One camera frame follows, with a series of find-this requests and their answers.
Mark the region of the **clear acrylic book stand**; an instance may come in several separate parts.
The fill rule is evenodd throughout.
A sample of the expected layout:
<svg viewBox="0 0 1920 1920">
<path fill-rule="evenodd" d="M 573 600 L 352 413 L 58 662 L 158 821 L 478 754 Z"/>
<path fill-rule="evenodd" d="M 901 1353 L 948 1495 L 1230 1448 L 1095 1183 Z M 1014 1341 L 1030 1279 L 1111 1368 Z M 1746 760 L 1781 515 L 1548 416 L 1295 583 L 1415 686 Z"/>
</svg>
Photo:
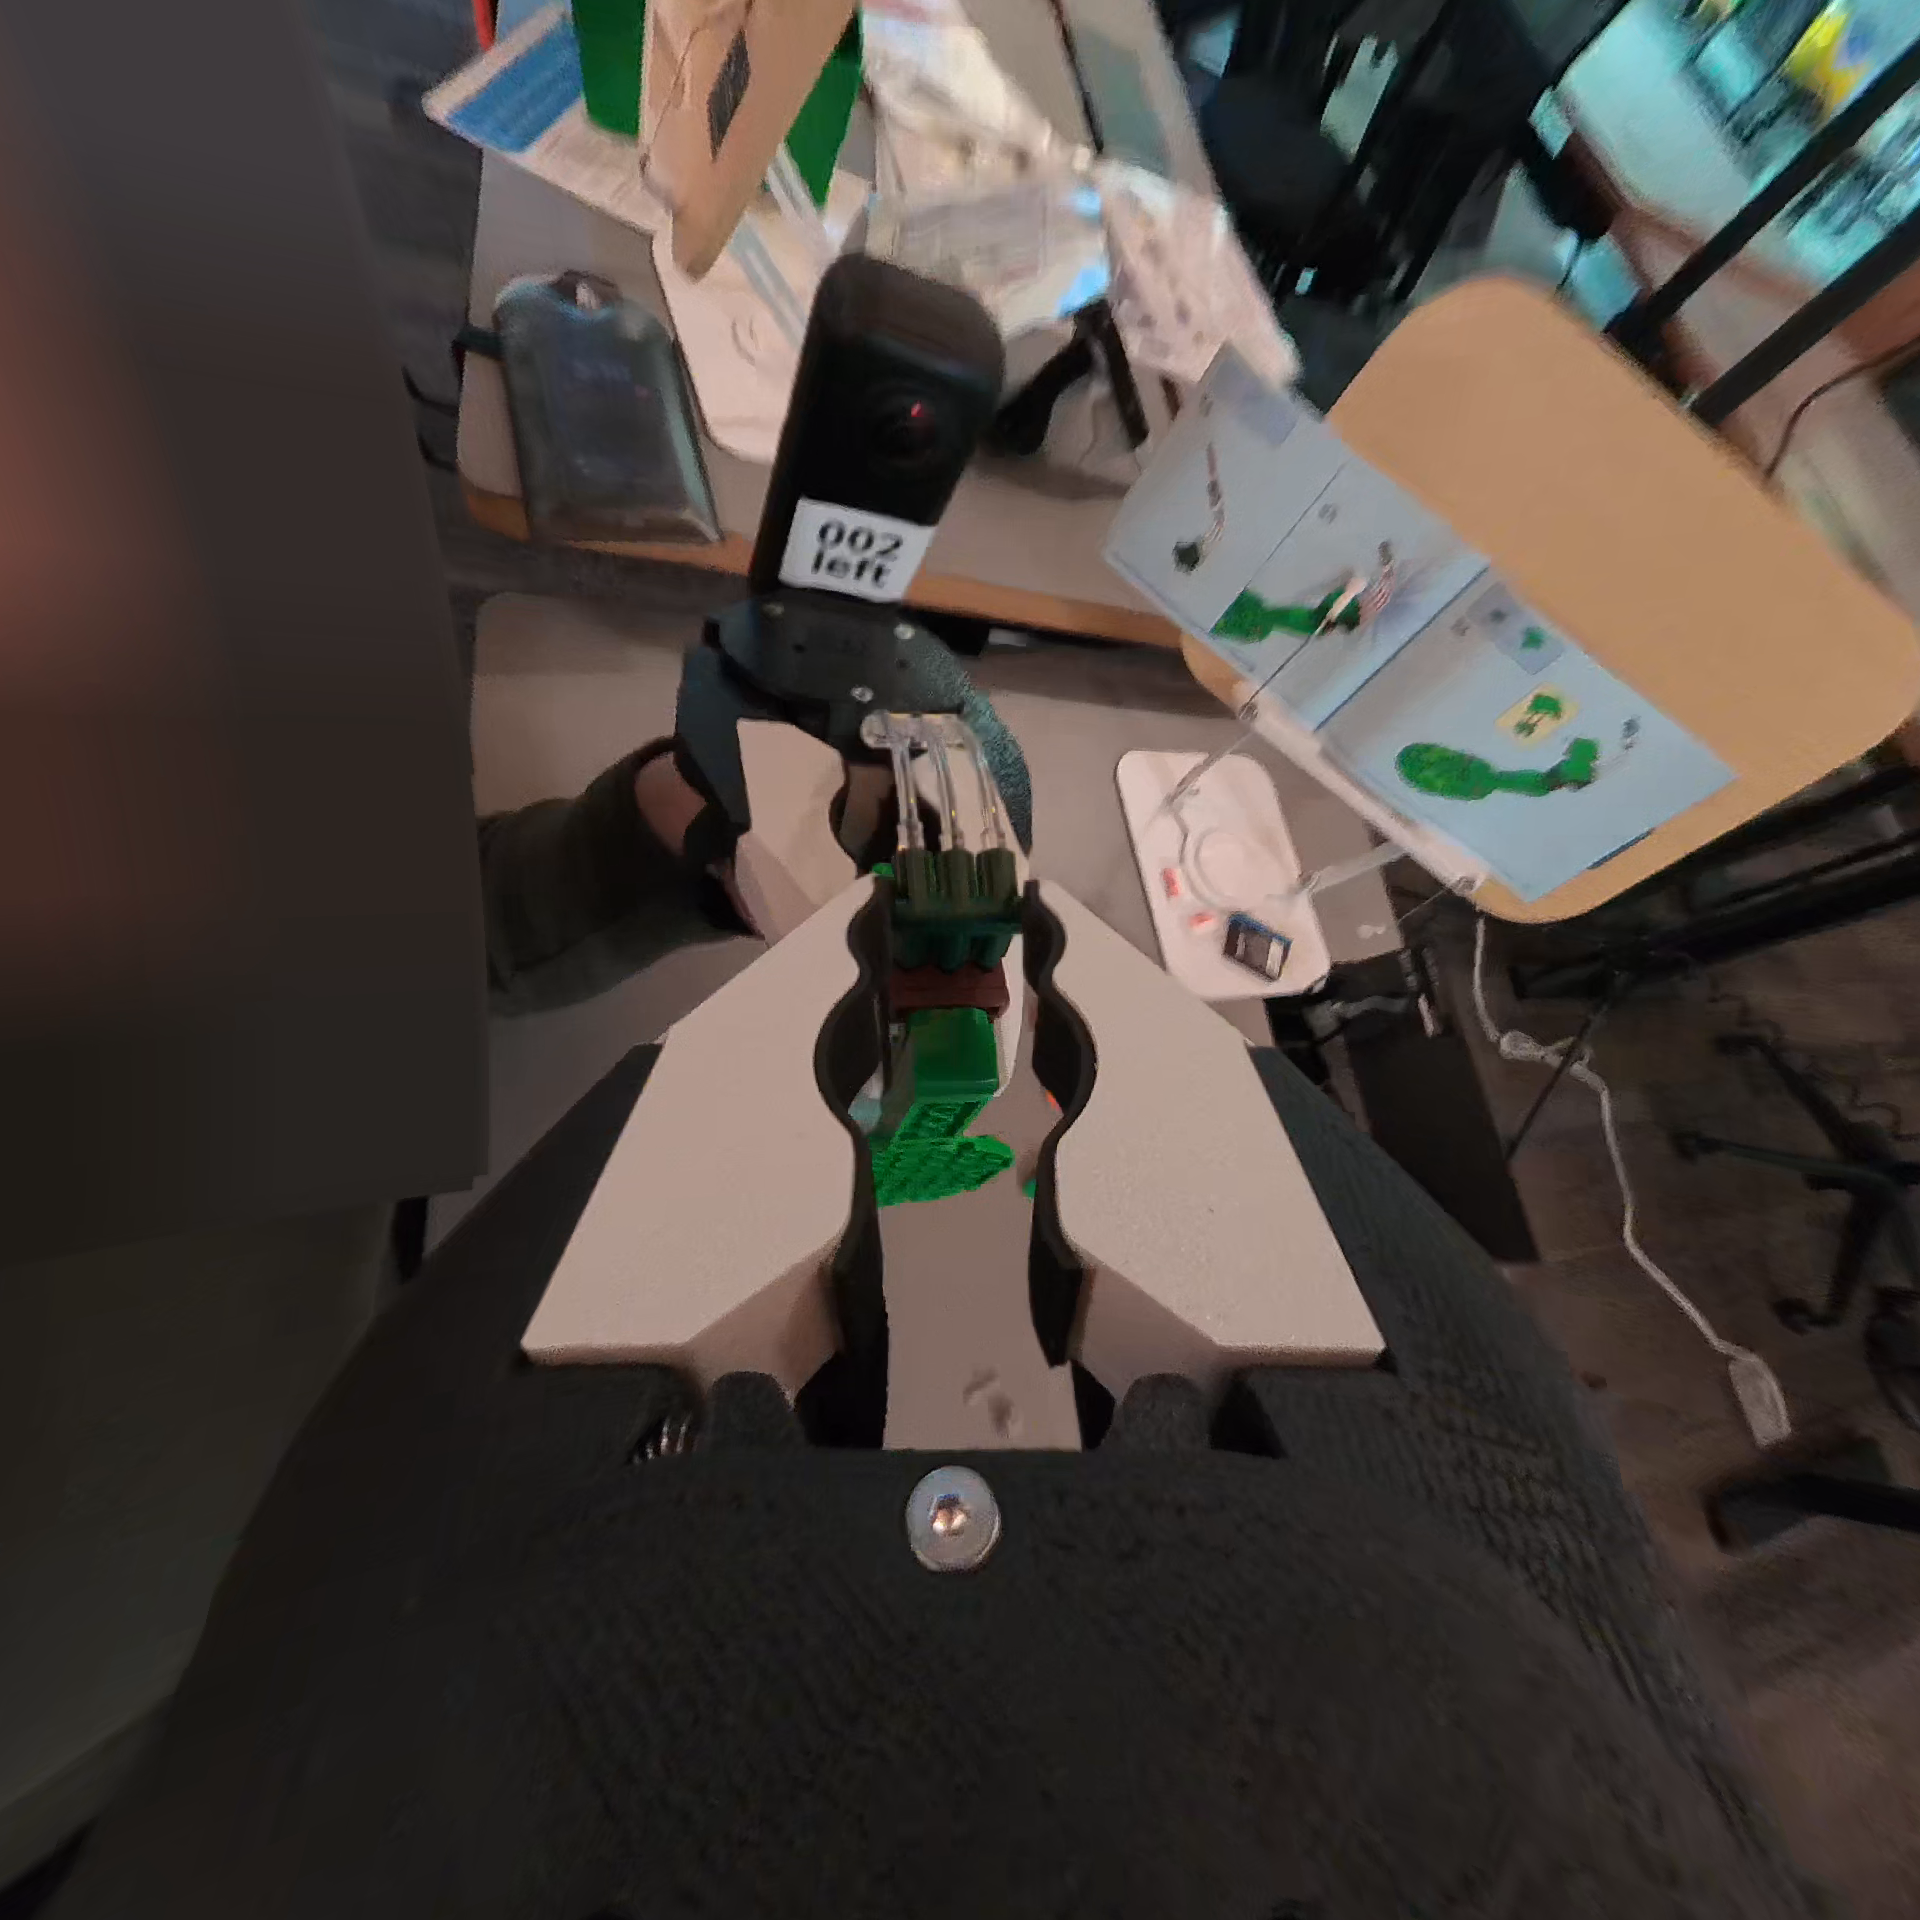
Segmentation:
<svg viewBox="0 0 1920 1920">
<path fill-rule="evenodd" d="M 1404 949 L 1427 906 L 1478 901 L 1480 863 L 1374 798 L 1230 659 L 1198 639 L 1181 651 L 1227 712 L 1224 734 L 1203 751 L 1131 747 L 1114 774 L 1159 958 L 1178 983 L 1216 1006 L 1301 998 Z M 1292 938 L 1278 985 L 1221 958 L 1235 912 Z"/>
</svg>

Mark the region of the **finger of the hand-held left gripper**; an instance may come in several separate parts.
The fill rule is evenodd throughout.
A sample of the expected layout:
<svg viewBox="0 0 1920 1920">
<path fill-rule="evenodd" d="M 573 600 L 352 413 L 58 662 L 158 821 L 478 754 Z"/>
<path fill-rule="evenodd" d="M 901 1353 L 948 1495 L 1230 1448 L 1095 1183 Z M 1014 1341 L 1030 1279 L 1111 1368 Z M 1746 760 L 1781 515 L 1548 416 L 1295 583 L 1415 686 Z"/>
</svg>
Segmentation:
<svg viewBox="0 0 1920 1920">
<path fill-rule="evenodd" d="M 880 768 L 847 763 L 786 721 L 742 720 L 735 743 L 749 824 L 735 838 L 732 894 L 776 944 L 872 863 Z"/>
</svg>

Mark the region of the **dark green clear tube assembly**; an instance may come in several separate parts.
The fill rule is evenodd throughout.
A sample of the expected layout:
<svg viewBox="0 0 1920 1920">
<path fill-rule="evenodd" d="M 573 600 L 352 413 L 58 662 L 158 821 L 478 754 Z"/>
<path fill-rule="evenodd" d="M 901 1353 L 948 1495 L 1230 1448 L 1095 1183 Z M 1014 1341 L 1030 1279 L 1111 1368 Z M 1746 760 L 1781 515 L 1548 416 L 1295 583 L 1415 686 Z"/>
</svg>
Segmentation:
<svg viewBox="0 0 1920 1920">
<path fill-rule="evenodd" d="M 972 721 L 872 711 L 861 745 L 894 786 L 894 954 L 901 968 L 997 968 L 1021 925 L 1027 848 Z"/>
</svg>

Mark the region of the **scattered printed papers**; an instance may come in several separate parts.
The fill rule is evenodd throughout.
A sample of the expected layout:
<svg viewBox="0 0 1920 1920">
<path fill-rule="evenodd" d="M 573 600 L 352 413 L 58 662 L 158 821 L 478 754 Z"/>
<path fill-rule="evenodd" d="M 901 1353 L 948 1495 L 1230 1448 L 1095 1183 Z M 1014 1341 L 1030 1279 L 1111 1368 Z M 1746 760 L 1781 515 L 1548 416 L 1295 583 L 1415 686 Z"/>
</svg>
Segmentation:
<svg viewBox="0 0 1920 1920">
<path fill-rule="evenodd" d="M 1179 392 L 1227 352 L 1268 390 L 1301 370 L 1214 189 L 1059 130 L 964 3 L 863 3 L 878 183 L 869 250 L 975 295 L 1010 341 L 1090 319 Z"/>
</svg>

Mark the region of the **idle gripper device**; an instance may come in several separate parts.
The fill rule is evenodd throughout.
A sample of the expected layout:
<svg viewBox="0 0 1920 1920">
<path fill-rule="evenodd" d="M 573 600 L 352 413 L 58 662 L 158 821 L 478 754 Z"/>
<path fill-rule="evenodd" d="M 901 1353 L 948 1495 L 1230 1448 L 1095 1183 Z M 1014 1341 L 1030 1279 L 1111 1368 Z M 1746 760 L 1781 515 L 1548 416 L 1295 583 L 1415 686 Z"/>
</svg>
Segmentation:
<svg viewBox="0 0 1920 1920">
<path fill-rule="evenodd" d="M 987 430 L 989 450 L 1018 459 L 1039 454 L 1059 401 L 1092 376 L 1106 378 L 1125 443 L 1140 450 L 1150 421 L 1109 297 L 1082 306 L 1069 341 L 1000 401 Z"/>
</svg>

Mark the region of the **grey desk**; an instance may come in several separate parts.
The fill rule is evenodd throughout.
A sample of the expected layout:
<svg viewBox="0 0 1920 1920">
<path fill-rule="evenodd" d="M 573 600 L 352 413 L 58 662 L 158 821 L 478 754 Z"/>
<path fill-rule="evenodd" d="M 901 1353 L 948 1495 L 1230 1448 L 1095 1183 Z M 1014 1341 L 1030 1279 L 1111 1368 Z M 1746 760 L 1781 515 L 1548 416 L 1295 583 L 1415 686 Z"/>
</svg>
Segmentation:
<svg viewBox="0 0 1920 1920">
<path fill-rule="evenodd" d="M 500 593 L 475 619 L 474 794 L 484 813 L 572 798 L 674 720 L 684 639 L 700 616 L 612 614 Z M 1032 853 L 1148 958 L 1159 958 L 1119 813 L 1125 751 L 1210 754 L 1236 726 L 1171 655 L 1030 643 L 989 648 L 981 683 L 1032 786 Z M 760 942 L 674 951 L 611 992 L 490 1027 L 490 1165 L 431 1206 L 444 1239 L 635 1043 L 663 1033 L 760 954 Z M 1076 1448 L 1072 1381 L 1027 1321 L 1027 1165 L 940 1203 L 880 1216 L 895 1376 L 892 1448 Z"/>
</svg>

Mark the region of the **open instruction booklet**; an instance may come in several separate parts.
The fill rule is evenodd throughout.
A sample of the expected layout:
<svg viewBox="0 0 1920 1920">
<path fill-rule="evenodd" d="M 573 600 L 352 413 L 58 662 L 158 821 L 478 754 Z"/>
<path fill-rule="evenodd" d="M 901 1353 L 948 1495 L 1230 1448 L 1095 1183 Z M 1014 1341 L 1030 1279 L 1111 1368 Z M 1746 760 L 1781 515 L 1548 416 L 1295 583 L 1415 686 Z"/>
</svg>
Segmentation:
<svg viewBox="0 0 1920 1920">
<path fill-rule="evenodd" d="M 1453 878 L 1539 901 L 1735 778 L 1235 349 L 1123 498 L 1106 561 L 1235 671 L 1259 729 L 1445 845 Z"/>
</svg>

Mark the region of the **blue leaflet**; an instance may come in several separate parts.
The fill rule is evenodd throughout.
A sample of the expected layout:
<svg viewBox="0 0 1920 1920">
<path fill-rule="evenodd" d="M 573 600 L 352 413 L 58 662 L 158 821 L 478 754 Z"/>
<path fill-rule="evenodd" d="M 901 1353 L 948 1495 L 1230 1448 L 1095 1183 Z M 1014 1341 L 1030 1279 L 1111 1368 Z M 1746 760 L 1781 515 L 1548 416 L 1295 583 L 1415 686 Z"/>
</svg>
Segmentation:
<svg viewBox="0 0 1920 1920">
<path fill-rule="evenodd" d="M 564 195 L 638 230 L 664 229 L 638 144 L 599 127 L 568 3 L 541 3 L 422 96 L 424 115 Z"/>
</svg>

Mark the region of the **clear plastic pouch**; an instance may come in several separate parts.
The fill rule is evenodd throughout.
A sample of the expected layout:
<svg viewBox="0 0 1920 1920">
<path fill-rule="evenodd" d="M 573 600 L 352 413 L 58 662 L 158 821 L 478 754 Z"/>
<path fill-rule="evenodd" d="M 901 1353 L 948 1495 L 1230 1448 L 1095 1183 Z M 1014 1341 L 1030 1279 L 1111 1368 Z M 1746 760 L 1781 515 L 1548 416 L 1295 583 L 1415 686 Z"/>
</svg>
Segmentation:
<svg viewBox="0 0 1920 1920">
<path fill-rule="evenodd" d="M 517 275 L 494 336 L 536 541 L 720 538 L 682 349 L 650 306 L 587 271 Z"/>
</svg>

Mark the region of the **green box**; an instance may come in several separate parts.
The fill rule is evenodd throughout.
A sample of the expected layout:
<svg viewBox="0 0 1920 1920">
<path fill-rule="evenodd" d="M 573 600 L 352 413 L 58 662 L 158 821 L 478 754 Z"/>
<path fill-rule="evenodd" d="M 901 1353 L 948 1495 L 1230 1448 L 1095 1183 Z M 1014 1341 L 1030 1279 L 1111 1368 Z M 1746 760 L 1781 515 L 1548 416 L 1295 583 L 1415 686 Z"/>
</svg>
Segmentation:
<svg viewBox="0 0 1920 1920">
<path fill-rule="evenodd" d="M 644 1 L 572 1 L 572 26 L 583 61 L 583 102 L 590 121 L 638 141 L 647 75 Z M 816 208 L 824 208 L 861 85 L 861 14 L 847 3 L 843 34 L 812 82 L 783 150 Z"/>
</svg>

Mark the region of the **person's left forearm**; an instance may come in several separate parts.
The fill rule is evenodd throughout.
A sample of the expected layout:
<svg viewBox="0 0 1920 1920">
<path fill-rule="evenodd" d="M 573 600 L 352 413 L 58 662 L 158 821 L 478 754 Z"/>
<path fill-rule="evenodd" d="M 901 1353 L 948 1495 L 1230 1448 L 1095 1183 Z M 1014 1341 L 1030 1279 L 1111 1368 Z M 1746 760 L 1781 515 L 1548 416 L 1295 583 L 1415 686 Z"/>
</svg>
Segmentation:
<svg viewBox="0 0 1920 1920">
<path fill-rule="evenodd" d="M 486 1003 L 528 1016 L 595 998 L 684 949 L 746 936 L 643 827 L 629 751 L 564 799 L 475 821 Z"/>
</svg>

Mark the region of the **green toy brick build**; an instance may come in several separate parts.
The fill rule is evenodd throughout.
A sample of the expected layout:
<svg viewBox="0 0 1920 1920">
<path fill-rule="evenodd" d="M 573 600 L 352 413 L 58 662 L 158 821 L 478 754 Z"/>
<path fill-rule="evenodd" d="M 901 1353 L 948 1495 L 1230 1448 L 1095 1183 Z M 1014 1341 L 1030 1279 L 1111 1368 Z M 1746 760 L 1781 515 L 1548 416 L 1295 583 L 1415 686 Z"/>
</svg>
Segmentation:
<svg viewBox="0 0 1920 1920">
<path fill-rule="evenodd" d="M 919 1006 L 884 1026 L 880 1067 L 851 1106 L 870 1150 L 878 1208 L 926 1206 L 978 1192 L 1010 1173 L 1018 1152 L 975 1127 L 1004 1086 L 992 1007 Z"/>
</svg>

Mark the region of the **black office chair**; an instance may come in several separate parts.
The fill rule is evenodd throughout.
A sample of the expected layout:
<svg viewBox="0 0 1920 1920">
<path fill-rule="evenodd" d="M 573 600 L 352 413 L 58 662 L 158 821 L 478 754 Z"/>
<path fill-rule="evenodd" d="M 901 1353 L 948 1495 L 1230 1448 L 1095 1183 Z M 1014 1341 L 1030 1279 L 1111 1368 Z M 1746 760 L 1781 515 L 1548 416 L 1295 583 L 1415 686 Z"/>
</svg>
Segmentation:
<svg viewBox="0 0 1920 1920">
<path fill-rule="evenodd" d="M 1463 208 L 1522 173 L 1578 241 L 1610 198 L 1536 109 L 1618 3 L 1239 3 L 1198 105 L 1219 195 L 1262 290 L 1324 303 L 1407 297 Z"/>
</svg>

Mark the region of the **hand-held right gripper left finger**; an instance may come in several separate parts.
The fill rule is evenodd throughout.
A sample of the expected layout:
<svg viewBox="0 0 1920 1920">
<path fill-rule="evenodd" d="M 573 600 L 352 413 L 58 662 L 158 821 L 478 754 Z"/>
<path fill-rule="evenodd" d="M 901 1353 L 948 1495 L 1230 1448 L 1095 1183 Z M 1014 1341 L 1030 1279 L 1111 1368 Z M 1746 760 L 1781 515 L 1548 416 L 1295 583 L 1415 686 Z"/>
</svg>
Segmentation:
<svg viewBox="0 0 1920 1920">
<path fill-rule="evenodd" d="M 856 878 L 674 1024 L 535 1307 L 540 1365 L 883 1368 L 890 905 Z"/>
</svg>

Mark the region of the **black chair base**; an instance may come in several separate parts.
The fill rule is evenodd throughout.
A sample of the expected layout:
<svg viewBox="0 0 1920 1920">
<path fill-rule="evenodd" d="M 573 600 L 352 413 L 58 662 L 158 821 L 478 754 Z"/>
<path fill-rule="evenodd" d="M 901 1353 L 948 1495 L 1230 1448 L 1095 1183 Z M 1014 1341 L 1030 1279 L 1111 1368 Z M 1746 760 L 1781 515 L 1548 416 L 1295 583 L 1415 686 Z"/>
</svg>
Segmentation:
<svg viewBox="0 0 1920 1920">
<path fill-rule="evenodd" d="M 1863 1367 L 1883 1410 L 1918 1432 L 1918 1162 L 1887 1127 L 1854 1114 L 1811 1069 L 1759 1030 L 1735 1030 L 1717 1050 L 1758 1063 L 1822 1136 L 1822 1153 L 1675 1131 L 1682 1160 L 1739 1160 L 1790 1175 L 1812 1195 L 1838 1195 L 1843 1213 L 1827 1287 L 1815 1297 L 1781 1296 L 1772 1313 L 1794 1337 L 1845 1327 L 1863 1310 Z M 1709 1535 L 1728 1553 L 1758 1551 L 1811 1521 L 1845 1521 L 1915 1538 L 1918 1491 L 1890 1475 L 1877 1439 L 1840 1438 L 1812 1447 L 1759 1442 L 1766 1465 L 1702 1497 Z"/>
</svg>

